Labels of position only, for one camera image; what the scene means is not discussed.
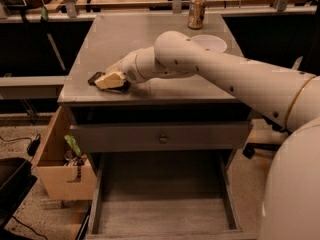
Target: white plate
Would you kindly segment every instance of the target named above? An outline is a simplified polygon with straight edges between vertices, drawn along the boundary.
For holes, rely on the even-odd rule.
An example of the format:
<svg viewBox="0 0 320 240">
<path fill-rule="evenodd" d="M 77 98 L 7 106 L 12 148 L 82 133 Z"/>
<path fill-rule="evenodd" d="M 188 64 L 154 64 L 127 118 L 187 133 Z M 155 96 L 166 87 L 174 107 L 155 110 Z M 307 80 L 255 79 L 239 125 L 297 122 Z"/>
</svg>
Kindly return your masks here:
<svg viewBox="0 0 320 240">
<path fill-rule="evenodd" d="M 203 48 L 216 52 L 224 52 L 228 47 L 226 42 L 217 36 L 198 35 L 192 37 L 191 39 L 201 45 Z"/>
</svg>

